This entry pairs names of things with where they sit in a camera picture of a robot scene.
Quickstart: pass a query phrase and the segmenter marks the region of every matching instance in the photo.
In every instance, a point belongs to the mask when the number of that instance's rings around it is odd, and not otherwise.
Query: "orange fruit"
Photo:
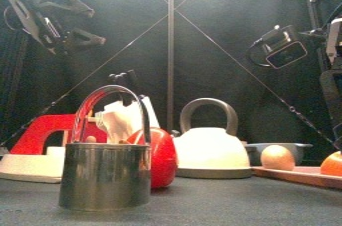
[[[321,174],[342,176],[342,154],[334,152],[321,164]]]

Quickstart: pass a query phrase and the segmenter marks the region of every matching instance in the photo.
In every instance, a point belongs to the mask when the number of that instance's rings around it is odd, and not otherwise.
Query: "bucket handle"
[[[138,95],[129,88],[119,86],[119,85],[107,85],[107,86],[101,87],[89,95],[89,97],[83,101],[81,108],[77,112],[71,143],[82,142],[83,134],[85,134],[85,130],[86,130],[87,115],[89,115],[90,111],[93,110],[95,104],[99,102],[99,100],[113,93],[131,94],[134,99],[137,100],[139,109],[141,109],[141,114],[142,114],[145,143],[151,144],[150,119],[149,119],[149,112],[147,112],[145,103],[142,102],[142,99],[138,97]]]
[[[226,127],[226,133],[230,135],[237,136],[238,132],[238,115],[234,110],[234,108],[224,101],[214,99],[214,98],[199,98],[194,101],[191,101],[186,107],[183,108],[181,112],[181,130],[182,133],[187,132],[191,129],[191,116],[195,111],[195,109],[202,105],[217,105],[220,106],[228,116],[228,127]]]

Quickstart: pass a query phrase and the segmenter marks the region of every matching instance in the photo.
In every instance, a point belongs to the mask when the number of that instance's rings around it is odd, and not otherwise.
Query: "wooden cutting board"
[[[297,166],[293,171],[253,167],[256,176],[280,179],[289,182],[313,185],[324,188],[342,189],[342,177],[321,174],[320,167]]]

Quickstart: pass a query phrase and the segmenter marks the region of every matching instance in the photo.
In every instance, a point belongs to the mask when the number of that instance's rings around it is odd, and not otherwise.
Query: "white kettle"
[[[228,116],[226,129],[191,128],[191,116],[204,105],[220,106]],[[181,113],[181,137],[174,138],[179,160],[178,176],[245,178],[252,176],[248,151],[237,138],[238,116],[233,107],[214,98],[191,101]]]

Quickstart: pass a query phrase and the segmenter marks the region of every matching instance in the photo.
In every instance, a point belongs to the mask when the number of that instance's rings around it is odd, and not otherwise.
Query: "metal bucket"
[[[98,100],[114,92],[131,94],[139,103],[146,145],[85,142],[89,112]],[[66,146],[59,205],[73,210],[110,211],[149,203],[150,143],[147,110],[135,94],[115,85],[94,91],[78,110],[73,143]]]

